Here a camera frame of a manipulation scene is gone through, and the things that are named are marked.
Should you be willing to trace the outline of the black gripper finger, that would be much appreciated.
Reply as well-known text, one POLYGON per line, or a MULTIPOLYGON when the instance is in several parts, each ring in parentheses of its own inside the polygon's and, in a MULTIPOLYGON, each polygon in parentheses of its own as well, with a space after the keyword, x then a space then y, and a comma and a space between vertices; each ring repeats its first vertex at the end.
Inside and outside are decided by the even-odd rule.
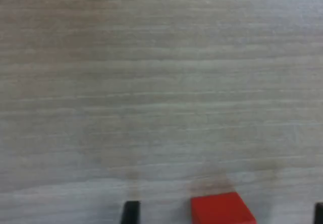
POLYGON ((322 202, 318 202, 315 204, 313 223, 323 224, 323 203, 322 202))
POLYGON ((126 201, 124 203, 120 224, 140 224, 139 201, 126 201))

